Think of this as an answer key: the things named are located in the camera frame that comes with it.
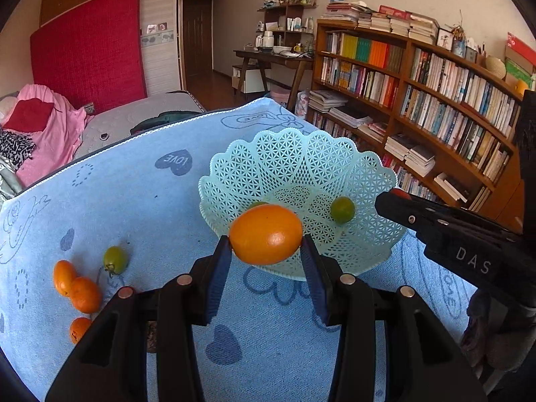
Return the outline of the orange tangerine front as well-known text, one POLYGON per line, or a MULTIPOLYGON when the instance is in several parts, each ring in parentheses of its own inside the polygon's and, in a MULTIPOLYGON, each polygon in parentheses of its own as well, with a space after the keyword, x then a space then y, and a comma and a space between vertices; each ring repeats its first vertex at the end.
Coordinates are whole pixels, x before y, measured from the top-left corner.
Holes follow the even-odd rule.
POLYGON ((83 338, 83 335, 85 334, 85 332, 87 332, 87 329, 90 328, 90 325, 92 325, 92 320, 86 317, 79 317, 74 319, 69 329, 69 336, 71 342, 73 344, 77 344, 80 339, 83 338))

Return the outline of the orange tangerine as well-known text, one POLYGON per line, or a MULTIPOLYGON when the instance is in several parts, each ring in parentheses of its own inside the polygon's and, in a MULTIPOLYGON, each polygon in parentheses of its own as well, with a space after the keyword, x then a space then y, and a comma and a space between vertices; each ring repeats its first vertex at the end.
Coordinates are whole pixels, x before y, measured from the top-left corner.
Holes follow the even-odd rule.
POLYGON ((86 317, 79 317, 74 319, 69 329, 69 336, 71 342, 73 344, 77 344, 80 339, 83 338, 83 335, 85 334, 85 332, 87 332, 87 329, 90 328, 90 325, 92 325, 92 320, 86 317))
POLYGON ((87 277, 72 281, 69 298, 73 307, 84 314, 96 313, 103 300, 99 286, 87 277))

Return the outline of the oval orange citrus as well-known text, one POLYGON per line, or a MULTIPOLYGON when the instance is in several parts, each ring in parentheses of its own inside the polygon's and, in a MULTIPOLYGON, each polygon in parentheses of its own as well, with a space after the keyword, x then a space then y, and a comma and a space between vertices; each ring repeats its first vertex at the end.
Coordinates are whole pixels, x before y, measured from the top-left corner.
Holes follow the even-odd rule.
POLYGON ((53 270, 53 282, 56 291, 64 297, 69 297, 73 281, 77 278, 77 272, 73 264, 68 260, 56 262, 53 270))

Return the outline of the red cherry tomato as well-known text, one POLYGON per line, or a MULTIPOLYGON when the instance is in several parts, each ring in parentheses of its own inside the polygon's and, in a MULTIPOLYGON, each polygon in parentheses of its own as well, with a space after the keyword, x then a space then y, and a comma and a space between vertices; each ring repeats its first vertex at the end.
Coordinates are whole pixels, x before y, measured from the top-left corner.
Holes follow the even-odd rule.
POLYGON ((393 188, 390 190, 390 193, 397 195, 401 198, 404 198, 406 200, 411 200, 411 196, 407 192, 403 191, 402 189, 393 188))

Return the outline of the large green tomato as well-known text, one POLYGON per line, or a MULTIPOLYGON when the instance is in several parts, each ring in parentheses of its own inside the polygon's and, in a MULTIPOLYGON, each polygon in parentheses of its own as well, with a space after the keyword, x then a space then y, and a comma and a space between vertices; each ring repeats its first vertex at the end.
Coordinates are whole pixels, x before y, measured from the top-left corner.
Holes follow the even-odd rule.
POLYGON ((330 207, 332 219, 338 224, 345 224, 355 216, 355 205, 353 201, 345 196, 336 198, 330 207))

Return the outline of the oval orange kumquat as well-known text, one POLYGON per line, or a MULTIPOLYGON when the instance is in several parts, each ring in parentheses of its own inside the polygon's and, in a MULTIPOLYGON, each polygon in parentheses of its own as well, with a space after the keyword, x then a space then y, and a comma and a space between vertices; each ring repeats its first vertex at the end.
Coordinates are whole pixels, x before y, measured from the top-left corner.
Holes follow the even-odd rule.
POLYGON ((261 204, 235 219, 228 237, 239 260, 266 266, 291 257, 300 247, 303 234, 302 223, 292 211, 261 204))

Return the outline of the small green tomato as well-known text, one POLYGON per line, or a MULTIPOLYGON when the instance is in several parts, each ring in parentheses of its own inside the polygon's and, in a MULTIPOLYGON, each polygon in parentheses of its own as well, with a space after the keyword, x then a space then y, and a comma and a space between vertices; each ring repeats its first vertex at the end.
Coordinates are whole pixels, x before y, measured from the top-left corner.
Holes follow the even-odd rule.
POLYGON ((258 206, 261 206, 261 205, 265 205, 267 204, 268 202, 266 201, 255 201, 253 202, 249 207, 248 207, 248 210, 254 208, 254 207, 258 207, 258 206))

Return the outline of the dark wrinkled passion fruit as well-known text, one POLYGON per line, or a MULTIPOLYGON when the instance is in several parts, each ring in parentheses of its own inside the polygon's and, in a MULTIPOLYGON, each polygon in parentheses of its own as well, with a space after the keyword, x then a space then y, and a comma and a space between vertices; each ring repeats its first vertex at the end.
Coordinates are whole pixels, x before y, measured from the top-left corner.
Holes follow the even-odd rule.
POLYGON ((157 351, 157 322, 149 321, 146 331, 146 352, 155 353, 157 351))

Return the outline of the green tomato with stem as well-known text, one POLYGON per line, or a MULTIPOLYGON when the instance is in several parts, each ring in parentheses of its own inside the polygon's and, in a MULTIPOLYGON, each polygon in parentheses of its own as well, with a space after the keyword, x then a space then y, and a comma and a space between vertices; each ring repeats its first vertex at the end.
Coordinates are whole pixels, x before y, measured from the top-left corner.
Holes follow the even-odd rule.
POLYGON ((103 256, 103 264, 110 276, 120 275, 128 266, 127 253, 118 246, 112 246, 103 256))

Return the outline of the light green lattice basket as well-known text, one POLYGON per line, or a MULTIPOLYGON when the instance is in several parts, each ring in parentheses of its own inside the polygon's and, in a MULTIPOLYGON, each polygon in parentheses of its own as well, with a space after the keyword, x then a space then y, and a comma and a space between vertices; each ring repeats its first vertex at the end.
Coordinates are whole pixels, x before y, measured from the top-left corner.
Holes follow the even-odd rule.
POLYGON ((345 272, 360 275, 388 260, 404 227, 380 216, 376 197, 397 185, 395 173, 373 151, 321 130, 308 135, 288 128, 261 131, 250 142, 236 140, 213 155, 210 172, 198 183, 200 213, 213 232, 228 233, 233 220, 255 201, 293 211, 317 250, 345 272), (355 205, 354 218, 336 223, 332 202, 355 205))

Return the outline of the black white patterned garment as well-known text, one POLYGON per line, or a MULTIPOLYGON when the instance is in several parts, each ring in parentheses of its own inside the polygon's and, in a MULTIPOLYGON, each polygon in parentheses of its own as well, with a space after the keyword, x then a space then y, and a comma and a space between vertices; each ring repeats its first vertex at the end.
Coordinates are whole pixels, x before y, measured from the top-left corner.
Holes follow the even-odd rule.
POLYGON ((32 158, 36 149, 33 139, 24 133, 14 133, 1 129, 1 158, 7 161, 14 172, 17 172, 22 164, 32 158))

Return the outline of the grey bed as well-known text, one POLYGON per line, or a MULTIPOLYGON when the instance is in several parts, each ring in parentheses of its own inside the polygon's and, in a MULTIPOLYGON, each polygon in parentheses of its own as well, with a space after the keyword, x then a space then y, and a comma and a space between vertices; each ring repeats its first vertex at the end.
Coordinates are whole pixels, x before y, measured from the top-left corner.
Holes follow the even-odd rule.
POLYGON ((82 144, 76 150, 74 158, 81 158, 127 139, 131 136, 131 129, 141 122, 170 112, 191 112, 196 115, 203 114, 206 110, 186 91, 159 93, 116 107, 89 119, 81 136, 82 144))

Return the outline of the red upright mattress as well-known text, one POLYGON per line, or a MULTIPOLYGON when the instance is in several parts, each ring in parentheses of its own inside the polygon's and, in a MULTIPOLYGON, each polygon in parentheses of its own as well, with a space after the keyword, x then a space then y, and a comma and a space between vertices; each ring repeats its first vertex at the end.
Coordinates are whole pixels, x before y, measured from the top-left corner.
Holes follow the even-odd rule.
POLYGON ((33 82, 100 114, 147 96, 140 0, 90 0, 30 36, 33 82))

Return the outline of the small wooden desk shelf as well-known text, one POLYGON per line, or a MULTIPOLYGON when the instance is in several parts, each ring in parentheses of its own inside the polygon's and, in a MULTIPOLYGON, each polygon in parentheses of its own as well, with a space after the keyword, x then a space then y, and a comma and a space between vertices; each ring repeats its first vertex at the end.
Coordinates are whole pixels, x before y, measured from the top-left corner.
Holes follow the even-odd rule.
POLYGON ((285 4, 258 9, 263 20, 257 24, 256 40, 263 43, 263 37, 273 37, 274 46, 305 46, 314 40, 315 21, 312 11, 316 5, 285 4))

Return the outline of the white wardrobe panel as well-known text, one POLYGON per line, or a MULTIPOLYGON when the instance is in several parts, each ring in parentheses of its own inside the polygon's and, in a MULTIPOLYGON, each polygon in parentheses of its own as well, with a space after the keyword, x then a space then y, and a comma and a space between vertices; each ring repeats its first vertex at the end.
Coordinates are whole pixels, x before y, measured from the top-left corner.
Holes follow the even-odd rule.
POLYGON ((148 96, 180 90, 179 0, 140 0, 140 42, 148 96))

